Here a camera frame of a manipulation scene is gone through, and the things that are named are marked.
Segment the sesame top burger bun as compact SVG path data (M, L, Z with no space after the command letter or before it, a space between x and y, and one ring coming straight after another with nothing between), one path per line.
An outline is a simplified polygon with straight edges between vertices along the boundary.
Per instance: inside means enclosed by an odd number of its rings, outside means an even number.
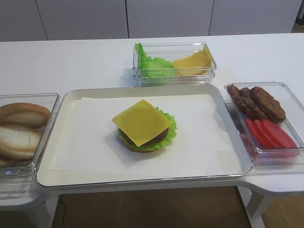
M1 124L20 124L34 129L48 123L51 112L38 104L11 103L0 107Z

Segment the green lettuce leaf on burger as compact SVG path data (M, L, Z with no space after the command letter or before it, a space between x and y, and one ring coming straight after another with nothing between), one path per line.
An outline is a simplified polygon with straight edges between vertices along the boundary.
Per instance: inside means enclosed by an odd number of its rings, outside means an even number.
M164 112L163 110L161 110L159 107L156 107L156 109L162 114L164 115L170 122L171 122L171 125L169 128L169 133L168 135L166 136L166 138L159 142L161 148L159 149L162 149L168 145L171 144L172 140L176 137L177 133L176 133L176 130L177 130L177 123L176 123L176 120L175 120L175 117L170 115L169 113L167 112ZM123 139L122 135L120 133L118 133L118 137L120 138L120 140L122 141L126 141L125 139Z

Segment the green lettuce leaves in container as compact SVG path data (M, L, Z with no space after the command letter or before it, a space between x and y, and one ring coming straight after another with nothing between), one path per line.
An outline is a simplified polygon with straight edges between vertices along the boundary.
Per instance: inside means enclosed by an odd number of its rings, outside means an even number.
M135 49L140 58L139 69L143 77L176 76L176 69L170 61L148 56L141 43L136 43Z

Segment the clear lettuce cheese container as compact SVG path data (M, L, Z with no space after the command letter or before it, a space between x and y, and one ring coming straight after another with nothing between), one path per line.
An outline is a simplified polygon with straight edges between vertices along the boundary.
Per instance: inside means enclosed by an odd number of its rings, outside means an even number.
M191 56L195 51L209 47L205 42L182 42L182 43L146 43L143 44L144 51L152 58L161 57L170 61ZM217 64L210 52L212 65L209 71L204 75L195 76L161 76L161 77L143 77L139 69L140 58L133 48L133 78L140 86L160 86L160 85L177 85L177 84L211 84L215 77Z

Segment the brown burger patty on burger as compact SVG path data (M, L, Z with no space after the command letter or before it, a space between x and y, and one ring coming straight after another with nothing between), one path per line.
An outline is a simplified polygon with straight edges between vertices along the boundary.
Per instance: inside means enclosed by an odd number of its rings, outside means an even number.
M130 143L133 146L136 146L136 144L121 129L118 129L118 133L120 133L122 135L123 139L125 139L128 143ZM148 146L148 145L153 145L153 144L159 143L166 138L168 133L169 133L169 128L167 128L162 133L160 133L153 139L149 140L148 142L142 144L142 146Z

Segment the white serving tray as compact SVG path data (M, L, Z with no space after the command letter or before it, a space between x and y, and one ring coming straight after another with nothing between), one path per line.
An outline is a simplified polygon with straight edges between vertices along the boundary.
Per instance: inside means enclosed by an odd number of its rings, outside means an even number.
M128 150L112 121L141 100L177 123L170 145L150 153ZM64 96L37 181L50 188L203 181L243 176L252 166L213 85L83 89Z

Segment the white paper sheet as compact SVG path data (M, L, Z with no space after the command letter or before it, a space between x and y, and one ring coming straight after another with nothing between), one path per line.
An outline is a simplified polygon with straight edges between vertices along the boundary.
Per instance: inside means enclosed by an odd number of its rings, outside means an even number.
M50 169L147 177L234 174L239 171L228 132L210 95L147 97L175 117L176 137L163 149L138 153L122 145L112 119L139 98L75 103Z

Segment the left brown patty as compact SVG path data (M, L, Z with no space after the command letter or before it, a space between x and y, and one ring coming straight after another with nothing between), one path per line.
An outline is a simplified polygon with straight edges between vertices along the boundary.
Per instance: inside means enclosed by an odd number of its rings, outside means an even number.
M248 119L254 120L255 115L250 111L250 109L244 103L242 97L240 96L240 90L233 84L227 86L227 91L238 110L244 114Z

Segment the middle brown patty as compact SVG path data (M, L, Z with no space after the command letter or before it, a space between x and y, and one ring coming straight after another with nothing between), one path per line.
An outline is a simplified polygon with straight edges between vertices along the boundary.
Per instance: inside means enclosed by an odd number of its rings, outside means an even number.
M258 120L264 120L268 117L266 114L255 104L254 100L251 98L250 89L247 87L244 87L240 89L239 91L240 97L242 98L243 102L247 106L247 108L253 113L255 117L252 117L252 119L258 119Z

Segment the red tomato slice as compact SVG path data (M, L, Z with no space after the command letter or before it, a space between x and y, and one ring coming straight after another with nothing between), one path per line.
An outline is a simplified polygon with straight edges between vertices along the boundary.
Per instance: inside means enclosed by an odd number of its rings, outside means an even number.
M284 148L297 148L293 139L277 124L269 120L263 120L262 124L267 130L270 130L275 135L275 138L284 145Z
M254 136L257 142L264 149L272 149L275 147L275 144L271 141L271 139L265 134L265 132L259 127L257 122L252 121L250 119L246 119L246 125L249 128L250 132Z
M284 148L284 145L275 138L275 135L263 126L262 121L254 120L253 125L256 127L258 134L262 137L269 149Z

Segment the middle red tomato slice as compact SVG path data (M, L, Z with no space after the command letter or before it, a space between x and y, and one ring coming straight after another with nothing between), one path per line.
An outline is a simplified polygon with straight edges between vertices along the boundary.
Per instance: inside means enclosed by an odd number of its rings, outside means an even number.
M253 125L256 127L258 134L262 137L269 149L284 148L284 145L275 138L275 135L263 126L262 121L254 120Z

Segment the clear bun container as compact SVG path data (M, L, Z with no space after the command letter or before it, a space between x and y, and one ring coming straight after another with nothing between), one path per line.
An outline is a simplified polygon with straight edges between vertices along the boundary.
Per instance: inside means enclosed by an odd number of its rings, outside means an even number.
M0 154L1 183L31 181L35 178L36 170L44 153L44 149L48 142L48 138L50 136L60 108L60 96L57 93L1 95L0 106L8 105L11 103L37 104L47 108L51 112L51 115L48 123L45 126L35 129L37 131L40 131L42 136L33 158L27 160L17 160Z

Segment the upper bun half in container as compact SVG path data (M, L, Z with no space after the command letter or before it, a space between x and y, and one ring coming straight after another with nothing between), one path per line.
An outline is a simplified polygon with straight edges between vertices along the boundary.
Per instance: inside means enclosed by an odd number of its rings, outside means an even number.
M0 141L2 143L37 143L40 138L40 132L22 125L9 124L0 127Z

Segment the bun half in container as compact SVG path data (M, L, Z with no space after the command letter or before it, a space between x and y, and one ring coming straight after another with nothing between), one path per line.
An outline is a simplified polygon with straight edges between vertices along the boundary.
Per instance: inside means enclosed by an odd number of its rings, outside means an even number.
M31 159L36 152L39 142L27 144L0 142L0 153L3 156L17 160Z
M40 138L40 132L22 125L9 124L0 127L0 141L2 143L37 143Z

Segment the lower bun half in container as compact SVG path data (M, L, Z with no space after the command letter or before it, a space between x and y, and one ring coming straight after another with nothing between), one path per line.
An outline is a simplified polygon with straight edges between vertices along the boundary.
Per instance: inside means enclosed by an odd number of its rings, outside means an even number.
M0 153L3 156L17 160L31 159L36 152L39 142L27 144L0 142Z

